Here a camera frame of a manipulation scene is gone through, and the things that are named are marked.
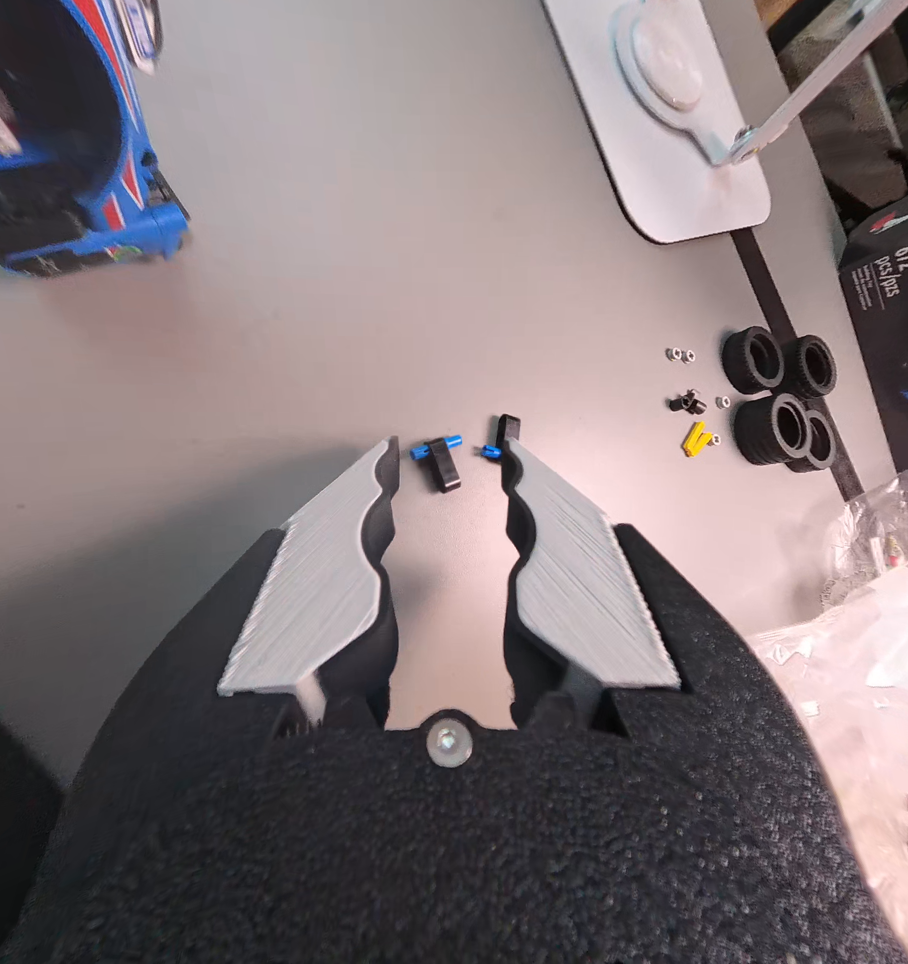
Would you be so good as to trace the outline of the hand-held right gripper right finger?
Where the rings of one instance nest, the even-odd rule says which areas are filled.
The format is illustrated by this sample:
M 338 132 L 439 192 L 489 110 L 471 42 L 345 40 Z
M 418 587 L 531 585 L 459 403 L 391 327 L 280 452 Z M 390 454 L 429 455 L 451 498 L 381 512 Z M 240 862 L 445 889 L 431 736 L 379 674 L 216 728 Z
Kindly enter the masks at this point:
M 511 717 L 560 704 L 595 727 L 614 690 L 681 691 L 681 673 L 608 514 L 518 440 L 503 448 L 508 538 L 505 663 Z

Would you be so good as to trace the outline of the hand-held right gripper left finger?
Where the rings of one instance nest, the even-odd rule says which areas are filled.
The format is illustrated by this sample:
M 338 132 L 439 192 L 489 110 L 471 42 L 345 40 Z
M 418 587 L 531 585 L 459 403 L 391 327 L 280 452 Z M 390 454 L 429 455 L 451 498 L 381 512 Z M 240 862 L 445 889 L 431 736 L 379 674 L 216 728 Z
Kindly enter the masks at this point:
M 399 442 L 387 437 L 283 524 L 219 696 L 291 694 L 309 725 L 357 698 L 385 723 L 399 632 L 382 561 L 399 484 Z

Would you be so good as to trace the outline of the black brick with blue pin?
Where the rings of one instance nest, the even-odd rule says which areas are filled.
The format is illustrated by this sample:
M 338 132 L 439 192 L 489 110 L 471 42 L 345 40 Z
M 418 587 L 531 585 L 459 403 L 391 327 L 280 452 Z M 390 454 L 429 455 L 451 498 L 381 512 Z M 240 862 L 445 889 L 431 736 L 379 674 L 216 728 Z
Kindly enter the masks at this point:
M 447 494 L 460 488 L 461 479 L 455 465 L 452 451 L 462 446 L 460 435 L 442 436 L 419 445 L 410 450 L 412 461 L 423 462 L 428 468 L 436 488 Z
M 506 444 L 520 440 L 521 421 L 510 414 L 493 416 L 489 422 L 486 441 L 478 448 L 480 457 L 487 461 L 499 462 Z

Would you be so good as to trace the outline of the toy brick race car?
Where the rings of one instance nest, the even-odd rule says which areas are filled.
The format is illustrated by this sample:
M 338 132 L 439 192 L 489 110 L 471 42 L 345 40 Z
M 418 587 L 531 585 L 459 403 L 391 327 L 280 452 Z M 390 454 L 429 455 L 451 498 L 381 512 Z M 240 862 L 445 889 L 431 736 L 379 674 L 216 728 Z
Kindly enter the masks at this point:
M 0 1 L 0 266 L 57 278 L 171 259 L 190 216 L 159 169 L 134 73 L 152 1 Z

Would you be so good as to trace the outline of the grey desk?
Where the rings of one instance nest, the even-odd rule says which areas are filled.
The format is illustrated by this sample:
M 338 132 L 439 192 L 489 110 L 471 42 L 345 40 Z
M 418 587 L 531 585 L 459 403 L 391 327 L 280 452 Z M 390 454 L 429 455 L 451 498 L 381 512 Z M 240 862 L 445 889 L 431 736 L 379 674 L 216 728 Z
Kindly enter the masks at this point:
M 666 401 L 765 324 L 729 235 L 658 246 L 616 200 L 538 2 L 162 2 L 140 97 L 192 215 L 171 261 L 0 271 L 0 723 L 60 789 L 137 670 L 377 441 L 389 726 L 513 727 L 493 416 L 633 524 L 738 633 L 820 609 L 828 471 L 695 459 Z M 694 350 L 690 365 L 665 350 Z

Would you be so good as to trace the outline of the small black rubber tyre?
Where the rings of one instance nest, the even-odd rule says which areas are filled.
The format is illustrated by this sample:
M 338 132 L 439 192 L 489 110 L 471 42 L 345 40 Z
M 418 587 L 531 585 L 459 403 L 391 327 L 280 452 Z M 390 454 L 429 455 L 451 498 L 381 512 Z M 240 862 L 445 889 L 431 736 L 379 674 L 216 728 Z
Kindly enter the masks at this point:
M 756 465 L 788 464 L 809 454 L 811 430 L 806 408 L 782 392 L 741 404 L 733 435 L 743 457 Z
M 784 358 L 783 391 L 804 400 L 823 398 L 834 391 L 837 366 L 821 337 L 808 334 L 794 339 L 784 347 Z
M 832 424 L 821 412 L 806 410 L 809 424 L 809 448 L 801 458 L 785 463 L 796 473 L 822 471 L 833 467 L 837 456 L 837 442 Z
M 732 387 L 744 395 L 773 392 L 785 378 L 783 350 L 762 327 L 732 333 L 722 348 L 722 366 Z

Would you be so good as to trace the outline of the clear plastic bag pile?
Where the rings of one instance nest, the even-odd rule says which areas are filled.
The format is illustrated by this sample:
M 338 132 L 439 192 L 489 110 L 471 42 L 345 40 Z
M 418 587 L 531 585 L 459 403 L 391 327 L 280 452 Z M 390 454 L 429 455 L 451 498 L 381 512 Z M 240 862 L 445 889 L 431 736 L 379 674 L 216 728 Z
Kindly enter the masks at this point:
M 846 503 L 823 548 L 822 613 L 749 645 L 800 717 L 908 953 L 908 469 Z

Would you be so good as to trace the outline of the four black rubber tyres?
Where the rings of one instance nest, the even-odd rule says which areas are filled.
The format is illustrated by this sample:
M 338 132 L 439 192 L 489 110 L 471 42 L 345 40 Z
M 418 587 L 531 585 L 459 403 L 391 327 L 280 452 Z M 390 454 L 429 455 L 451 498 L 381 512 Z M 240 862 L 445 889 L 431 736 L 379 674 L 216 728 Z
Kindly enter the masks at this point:
M 772 273 L 764 259 L 753 229 L 749 227 L 737 229 L 730 233 L 730 237 L 764 317 L 765 325 L 782 348 L 785 358 L 789 359 L 790 348 L 792 343 L 798 339 L 798 335 L 793 327 L 784 300 L 774 283 Z M 814 410 L 826 418 L 833 430 L 837 449 L 836 458 L 831 468 L 833 480 L 844 502 L 854 500 L 861 496 L 865 489 L 827 405 L 827 399 L 821 396 L 806 399 L 806 401 L 810 402 Z

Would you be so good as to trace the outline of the white book stand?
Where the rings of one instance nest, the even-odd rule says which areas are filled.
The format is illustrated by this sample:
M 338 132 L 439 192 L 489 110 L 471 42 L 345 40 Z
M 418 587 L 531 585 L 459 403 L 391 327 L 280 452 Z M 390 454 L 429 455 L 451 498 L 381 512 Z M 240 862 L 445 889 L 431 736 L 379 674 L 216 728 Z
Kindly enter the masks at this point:
M 667 245 L 763 223 L 757 157 L 908 8 L 862 2 L 861 18 L 766 119 L 748 125 L 698 1 L 547 1 L 601 158 L 628 219 Z

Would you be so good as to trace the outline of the black toy car set box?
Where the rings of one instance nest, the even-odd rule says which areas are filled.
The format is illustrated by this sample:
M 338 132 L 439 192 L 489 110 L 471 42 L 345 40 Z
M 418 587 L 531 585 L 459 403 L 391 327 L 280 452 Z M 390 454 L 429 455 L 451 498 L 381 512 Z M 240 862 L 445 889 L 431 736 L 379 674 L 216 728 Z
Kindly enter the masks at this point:
M 908 470 L 908 195 L 851 232 L 838 279 L 893 463 Z

